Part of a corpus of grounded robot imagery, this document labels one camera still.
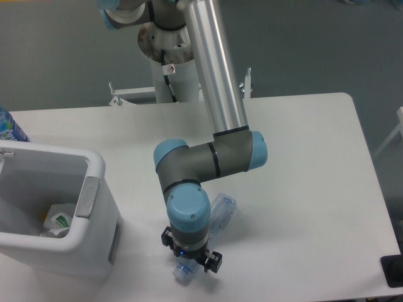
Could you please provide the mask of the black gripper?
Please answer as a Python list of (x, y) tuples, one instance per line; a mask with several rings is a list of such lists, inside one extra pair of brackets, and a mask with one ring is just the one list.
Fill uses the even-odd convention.
[(161, 235), (163, 246), (169, 247), (176, 257), (193, 259), (203, 266), (204, 272), (211, 271), (218, 273), (222, 265), (222, 254), (207, 249), (208, 233), (195, 243), (184, 243), (178, 241), (170, 227), (166, 227)]

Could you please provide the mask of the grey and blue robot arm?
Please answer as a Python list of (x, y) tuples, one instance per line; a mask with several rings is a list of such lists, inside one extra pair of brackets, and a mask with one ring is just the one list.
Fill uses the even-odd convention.
[(262, 134), (249, 127), (217, 1), (98, 1), (106, 26), (140, 25), (138, 43), (154, 67), (157, 106), (172, 138), (154, 150), (169, 224), (162, 244), (217, 272), (212, 225), (218, 203), (203, 189), (265, 165)]

